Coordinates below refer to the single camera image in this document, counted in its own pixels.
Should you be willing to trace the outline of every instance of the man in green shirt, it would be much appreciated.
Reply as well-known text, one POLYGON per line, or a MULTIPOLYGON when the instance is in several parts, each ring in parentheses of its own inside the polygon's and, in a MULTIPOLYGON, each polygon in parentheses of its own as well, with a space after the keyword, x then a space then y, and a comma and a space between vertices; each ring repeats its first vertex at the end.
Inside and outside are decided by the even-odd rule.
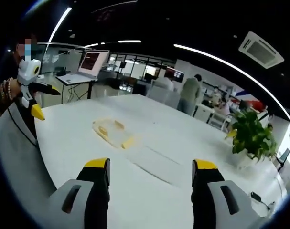
POLYGON ((178 104, 178 110, 185 114, 193 115, 196 102, 201 93, 202 76, 197 74, 194 78, 189 78, 181 90, 181 98, 178 104))

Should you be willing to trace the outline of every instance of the ceiling vent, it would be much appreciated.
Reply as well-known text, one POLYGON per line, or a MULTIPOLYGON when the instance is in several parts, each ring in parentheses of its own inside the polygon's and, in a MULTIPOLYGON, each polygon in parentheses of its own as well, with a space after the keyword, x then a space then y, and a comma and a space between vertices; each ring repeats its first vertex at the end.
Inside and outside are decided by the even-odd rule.
POLYGON ((270 44, 251 31, 238 50, 266 69, 284 61, 284 58, 270 44))

